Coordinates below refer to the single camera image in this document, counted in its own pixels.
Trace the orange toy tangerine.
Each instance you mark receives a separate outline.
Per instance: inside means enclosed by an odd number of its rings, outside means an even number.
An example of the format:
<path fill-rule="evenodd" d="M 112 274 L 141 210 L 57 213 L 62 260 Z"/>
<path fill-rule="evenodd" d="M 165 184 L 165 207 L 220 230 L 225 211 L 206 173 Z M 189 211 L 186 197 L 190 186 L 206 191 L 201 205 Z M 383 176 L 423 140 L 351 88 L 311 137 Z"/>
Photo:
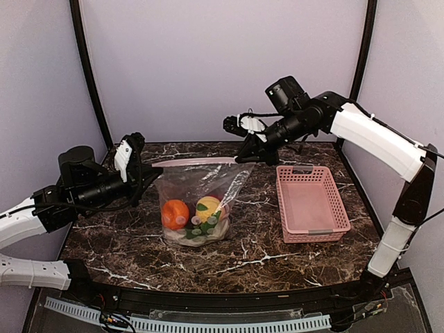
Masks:
<path fill-rule="evenodd" d="M 183 229 L 189 216 L 189 208 L 181 200 L 168 200 L 161 209 L 162 225 L 170 230 Z"/>

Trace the clear zip top bag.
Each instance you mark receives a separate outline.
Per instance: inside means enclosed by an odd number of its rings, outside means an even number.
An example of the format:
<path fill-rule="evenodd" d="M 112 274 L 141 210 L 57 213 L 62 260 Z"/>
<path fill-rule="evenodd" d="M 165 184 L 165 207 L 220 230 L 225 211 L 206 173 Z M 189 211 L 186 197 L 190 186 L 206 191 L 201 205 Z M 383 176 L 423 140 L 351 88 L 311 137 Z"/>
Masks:
<path fill-rule="evenodd" d="M 165 239 L 194 248 L 224 239 L 232 207 L 254 164 L 238 164 L 233 157 L 201 157 L 153 166 L 163 170 L 154 185 Z"/>

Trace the yellow toy fruit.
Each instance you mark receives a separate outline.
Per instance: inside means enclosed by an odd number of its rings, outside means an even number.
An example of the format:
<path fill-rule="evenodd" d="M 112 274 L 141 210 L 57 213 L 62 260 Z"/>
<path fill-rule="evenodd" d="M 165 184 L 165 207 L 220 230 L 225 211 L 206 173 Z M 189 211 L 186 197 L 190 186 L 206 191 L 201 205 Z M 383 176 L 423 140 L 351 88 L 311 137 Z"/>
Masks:
<path fill-rule="evenodd" d="M 212 196 L 204 196 L 198 200 L 196 204 L 196 216 L 200 219 L 201 223 L 208 220 L 218 212 L 220 201 Z"/>

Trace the red toy pepper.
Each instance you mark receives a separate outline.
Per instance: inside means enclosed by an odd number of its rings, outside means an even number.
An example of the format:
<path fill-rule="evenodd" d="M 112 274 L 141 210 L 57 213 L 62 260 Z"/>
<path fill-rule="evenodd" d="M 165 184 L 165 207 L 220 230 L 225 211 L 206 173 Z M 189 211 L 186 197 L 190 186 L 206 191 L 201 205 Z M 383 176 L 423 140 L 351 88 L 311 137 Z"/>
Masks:
<path fill-rule="evenodd" d="M 221 203 L 225 202 L 225 191 L 216 189 L 210 193 L 210 196 L 217 198 Z"/>

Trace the white toy vegetable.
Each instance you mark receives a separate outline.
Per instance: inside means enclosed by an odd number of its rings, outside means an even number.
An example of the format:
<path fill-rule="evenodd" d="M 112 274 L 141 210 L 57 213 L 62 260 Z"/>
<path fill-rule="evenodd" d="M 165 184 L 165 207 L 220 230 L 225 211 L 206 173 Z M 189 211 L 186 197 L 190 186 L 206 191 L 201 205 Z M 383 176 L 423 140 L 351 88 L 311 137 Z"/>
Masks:
<path fill-rule="evenodd" d="M 181 230 L 170 230 L 163 229 L 164 238 L 170 243 L 181 246 L 189 247 L 199 247 L 205 243 L 205 240 L 201 236 L 197 236 L 191 239 L 187 238 L 187 231 L 185 229 Z"/>
<path fill-rule="evenodd" d="M 205 222 L 200 225 L 205 242 L 222 240 L 230 229 L 230 215 L 222 216 L 215 225 Z"/>

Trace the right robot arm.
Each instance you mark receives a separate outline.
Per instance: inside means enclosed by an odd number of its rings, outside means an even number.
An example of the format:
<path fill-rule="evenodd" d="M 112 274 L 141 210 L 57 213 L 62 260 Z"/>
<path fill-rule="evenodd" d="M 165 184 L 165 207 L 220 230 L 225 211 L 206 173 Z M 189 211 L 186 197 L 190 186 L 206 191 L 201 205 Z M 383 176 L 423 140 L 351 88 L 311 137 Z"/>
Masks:
<path fill-rule="evenodd" d="M 388 275 L 417 230 L 430 220 L 427 212 L 441 154 L 435 146 L 425 146 L 393 129 L 356 101 L 331 91 L 309 97 L 292 76 L 279 79 L 265 93 L 279 120 L 267 126 L 262 121 L 264 114 L 248 111 L 233 116 L 233 124 L 223 124 L 226 131 L 245 139 L 236 162 L 275 165 L 279 148 L 322 131 L 365 150 L 404 180 L 388 227 L 364 270 L 366 276 L 354 287 L 359 300 L 370 300 L 381 289 L 380 279 Z"/>

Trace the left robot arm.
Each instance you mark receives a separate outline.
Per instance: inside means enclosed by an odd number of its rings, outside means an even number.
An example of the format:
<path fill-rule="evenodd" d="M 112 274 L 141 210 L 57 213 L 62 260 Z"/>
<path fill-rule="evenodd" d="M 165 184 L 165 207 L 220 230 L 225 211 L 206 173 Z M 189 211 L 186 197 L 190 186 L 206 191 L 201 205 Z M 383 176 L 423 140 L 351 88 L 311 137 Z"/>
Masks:
<path fill-rule="evenodd" d="M 1 247 L 51 233 L 80 216 L 137 206 L 147 187 L 163 170 L 140 160 L 139 152 L 125 144 L 117 153 L 116 171 L 96 163 L 89 146 L 76 146 L 58 157 L 60 178 L 1 213 Z M 71 292 L 93 302 L 98 288 L 79 259 L 35 261 L 1 256 L 1 286 L 44 287 Z"/>

